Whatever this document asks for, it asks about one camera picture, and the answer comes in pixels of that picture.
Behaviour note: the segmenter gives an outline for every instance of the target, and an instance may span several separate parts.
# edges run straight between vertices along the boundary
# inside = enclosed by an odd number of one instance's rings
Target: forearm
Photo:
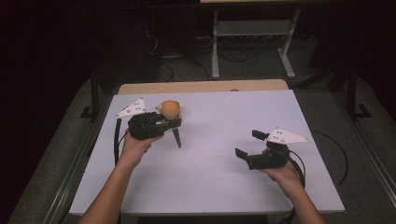
[[[294,205],[294,210],[303,224],[325,223],[318,209],[314,206],[306,191],[297,189],[290,195],[290,200]]]
[[[80,223],[116,223],[134,166],[119,160]]]

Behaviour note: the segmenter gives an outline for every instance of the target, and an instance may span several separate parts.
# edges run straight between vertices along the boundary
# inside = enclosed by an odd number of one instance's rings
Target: person's left arm
[[[125,134],[119,161],[79,223],[117,223],[122,200],[134,168],[151,147],[151,143],[160,138],[161,136],[139,141],[130,134]]]

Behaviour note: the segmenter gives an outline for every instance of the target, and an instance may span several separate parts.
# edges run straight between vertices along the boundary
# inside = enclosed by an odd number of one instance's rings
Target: white tabletop
[[[306,190],[320,212],[344,211],[293,91],[228,91],[116,95],[81,179],[72,214],[83,214],[114,167],[115,115],[139,97],[148,111],[165,100],[180,102],[181,148],[172,132],[155,142],[134,170],[121,212],[139,216],[270,214],[292,205],[277,184],[250,171],[236,147],[259,154],[263,141],[252,130],[275,127],[306,136],[290,144],[304,160]],[[127,128],[124,119],[121,132]]]

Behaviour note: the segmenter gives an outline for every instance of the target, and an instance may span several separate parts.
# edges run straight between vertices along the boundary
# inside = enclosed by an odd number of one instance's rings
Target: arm
[[[139,141],[130,134],[125,134],[122,153],[116,167],[79,223],[117,223],[132,171],[151,147],[151,143],[160,138],[161,136]]]
[[[289,161],[282,168],[263,169],[261,171],[273,178],[285,195],[291,200],[301,223],[325,223],[301,184],[293,165]]]

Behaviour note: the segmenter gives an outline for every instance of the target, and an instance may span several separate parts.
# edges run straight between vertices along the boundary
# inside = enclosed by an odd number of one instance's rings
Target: person's right arm
[[[318,209],[306,193],[291,162],[288,161],[282,168],[263,169],[261,171],[273,178],[285,195],[291,200],[301,223],[325,223]]]

